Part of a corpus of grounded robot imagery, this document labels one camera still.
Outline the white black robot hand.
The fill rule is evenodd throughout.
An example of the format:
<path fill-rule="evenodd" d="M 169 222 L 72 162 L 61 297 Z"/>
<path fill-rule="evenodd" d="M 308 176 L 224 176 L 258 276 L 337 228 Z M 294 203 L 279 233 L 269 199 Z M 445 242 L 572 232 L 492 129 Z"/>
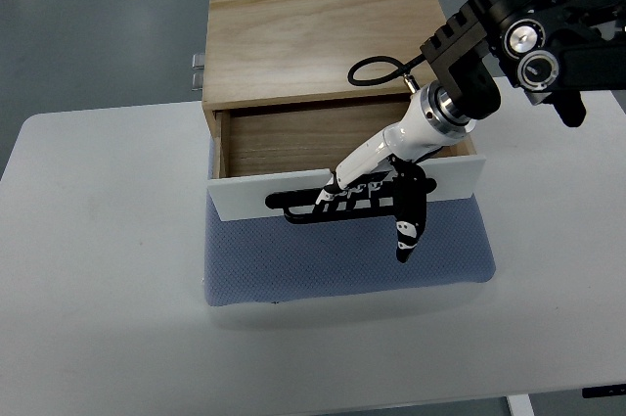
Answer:
<path fill-rule="evenodd" d="M 335 170 L 315 209 L 330 203 L 359 178 L 392 169 L 392 206 L 397 232 L 396 259 L 405 263 L 425 231 L 426 194 L 432 187 L 420 162 L 464 140 L 476 120 L 463 115 L 438 83 L 411 96 L 406 114 L 372 136 Z"/>

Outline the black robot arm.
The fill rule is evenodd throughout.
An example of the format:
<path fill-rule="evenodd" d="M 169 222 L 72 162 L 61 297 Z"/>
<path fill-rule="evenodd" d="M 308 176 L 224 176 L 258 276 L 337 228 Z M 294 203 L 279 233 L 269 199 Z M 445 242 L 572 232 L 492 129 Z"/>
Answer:
<path fill-rule="evenodd" d="M 493 55 L 513 87 L 582 124 L 584 91 L 625 87 L 625 0 L 468 0 L 421 47 L 454 104 L 485 119 L 501 97 L 482 63 Z"/>

